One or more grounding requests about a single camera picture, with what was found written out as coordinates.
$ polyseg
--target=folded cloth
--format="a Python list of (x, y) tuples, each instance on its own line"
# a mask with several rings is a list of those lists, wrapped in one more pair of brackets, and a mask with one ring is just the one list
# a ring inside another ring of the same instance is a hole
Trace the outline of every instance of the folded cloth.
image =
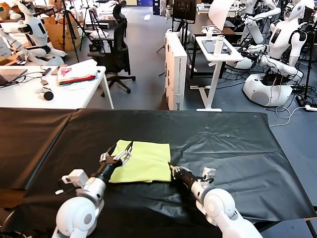
[[(124, 151), (131, 141), (120, 140), (112, 155)], [(134, 141), (131, 158), (113, 172), (110, 182), (171, 181), (169, 144)]]
[(61, 67), (57, 72), (57, 82), (61, 85), (68, 85), (71, 83), (83, 82), (92, 80), (98, 74), (97, 66), (88, 64), (87, 66), (82, 65), (71, 65), (67, 67)]

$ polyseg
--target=black ball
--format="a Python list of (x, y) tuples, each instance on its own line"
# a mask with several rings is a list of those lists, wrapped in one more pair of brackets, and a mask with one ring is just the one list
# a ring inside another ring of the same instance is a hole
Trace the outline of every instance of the black ball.
[(45, 92), (44, 93), (44, 99), (47, 101), (52, 100), (54, 97), (54, 94), (51, 91)]

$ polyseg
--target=black plastic sheet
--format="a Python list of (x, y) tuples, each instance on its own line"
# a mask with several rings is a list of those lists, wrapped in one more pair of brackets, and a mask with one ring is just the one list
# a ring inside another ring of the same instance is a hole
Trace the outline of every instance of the black plastic sheet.
[(0, 188), (27, 189), (73, 112), (0, 108)]
[[(261, 113), (79, 110), (60, 135), (6, 230), (53, 229), (60, 205), (57, 180), (73, 169), (99, 168), (100, 154), (119, 139), (169, 143), (171, 160), (201, 175), (217, 169), (213, 182), (230, 192), (252, 222), (315, 216), (299, 180)], [(221, 233), (175, 183), (109, 184), (92, 237), (180, 237)]]

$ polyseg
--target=white desk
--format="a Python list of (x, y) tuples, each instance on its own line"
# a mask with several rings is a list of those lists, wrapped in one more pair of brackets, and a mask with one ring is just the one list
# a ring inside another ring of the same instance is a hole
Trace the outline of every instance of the white desk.
[[(110, 106), (113, 109), (113, 103), (105, 76), (106, 68), (98, 66), (97, 77), (94, 80), (74, 83), (67, 86), (57, 86), (57, 76), (51, 75), (51, 72), (56, 69), (56, 66), (43, 66), (42, 68), (50, 67), (52, 70), (48, 75), (43, 77), (49, 84), (46, 86), (51, 88), (54, 98), (51, 101), (41, 99), (36, 93), (42, 87), (39, 78), (32, 79), (26, 83), (18, 83), (0, 89), (0, 107), (5, 108), (45, 108), (45, 109), (79, 109), (85, 108), (99, 84), (102, 85), (104, 93), (108, 95)], [(42, 72), (40, 66), (0, 66), (0, 69), (27, 69), (26, 73)], [(30, 74), (32, 77), (41, 76), (42, 73)]]
[[(212, 112), (221, 112), (221, 109), (213, 109), (211, 108), (214, 93), (216, 91), (216, 87), (219, 80), (220, 75), (220, 69), (222, 62), (224, 61), (241, 61), (243, 60), (243, 57), (241, 54), (226, 40), (224, 39), (223, 44), (227, 45), (228, 48), (231, 50), (231, 54), (221, 54), (220, 56), (216, 57), (213, 54), (207, 53), (202, 41), (206, 40), (206, 36), (198, 36), (195, 38), (197, 41), (197, 44), (199, 45), (200, 49), (204, 53), (204, 56), (206, 57), (207, 61), (210, 61), (209, 66), (215, 65), (215, 69), (212, 75), (211, 85), (205, 86), (205, 87), (199, 87), (199, 86), (191, 86), (190, 89), (199, 89), (200, 95), (202, 97), (202, 100), (204, 102), (204, 109), (197, 109), (197, 111), (212, 111)], [(208, 96), (205, 93), (205, 89), (209, 89)]]
[[(210, 4), (201, 4), (201, 3), (198, 3), (196, 5), (196, 11), (197, 11), (197, 15), (200, 15), (200, 14), (208, 14), (209, 12), (209, 8), (210, 8)], [(227, 17), (231, 17), (231, 18), (234, 18), (236, 16), (236, 12), (240, 10), (239, 7), (234, 7), (232, 6), (230, 9), (229, 9), (229, 12), (227, 14)]]

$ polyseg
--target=humanoid robot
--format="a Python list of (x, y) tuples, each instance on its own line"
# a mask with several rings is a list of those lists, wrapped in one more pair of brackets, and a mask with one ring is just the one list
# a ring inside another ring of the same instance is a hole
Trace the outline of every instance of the humanoid robot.
[[(270, 67), (273, 78), (275, 76), (274, 80), (268, 80), (265, 74), (252, 74), (246, 79), (243, 92), (251, 101), (266, 107), (283, 106), (292, 93), (291, 86), (286, 83), (303, 78), (303, 73), (294, 66), (307, 38), (306, 33), (300, 30), (305, 23), (298, 23), (305, 8), (313, 9), (314, 1), (292, 0), (284, 13), (285, 20), (270, 25), (272, 35), (269, 45), (248, 48), (246, 56), (257, 60), (260, 65)], [(281, 62), (281, 57), (289, 47), (291, 51), (287, 64)]]
[[(26, 60), (30, 60), (39, 65), (61, 65), (64, 61), (61, 57), (65, 56), (64, 51), (54, 49), (48, 44), (48, 34), (44, 28), (43, 20), (33, 16), (28, 9), (29, 3), (18, 1), (17, 5), (25, 20), (19, 20), (17, 28), (0, 29), (0, 35), (6, 38), (9, 44), (18, 50), (18, 54)], [(9, 36), (9, 33), (23, 33), (28, 35), (35, 43), (34, 47), (24, 48), (18, 41)]]
[[(255, 15), (256, 4), (261, 2), (264, 7), (268, 7), (269, 11), (261, 12)], [(275, 0), (247, 0), (245, 8), (239, 12), (239, 14), (244, 14), (241, 18), (244, 21), (245, 27), (240, 39), (240, 43), (247, 42), (245, 45), (242, 45), (240, 49), (247, 47), (251, 43), (255, 42), (256, 44), (261, 44), (264, 41), (262, 32), (259, 30), (257, 22), (268, 17), (273, 17), (281, 13), (281, 9), (276, 7)], [(244, 59), (238, 63), (228, 62), (227, 65), (239, 68), (239, 69), (249, 69), (254, 64), (254, 61), (244, 57)]]

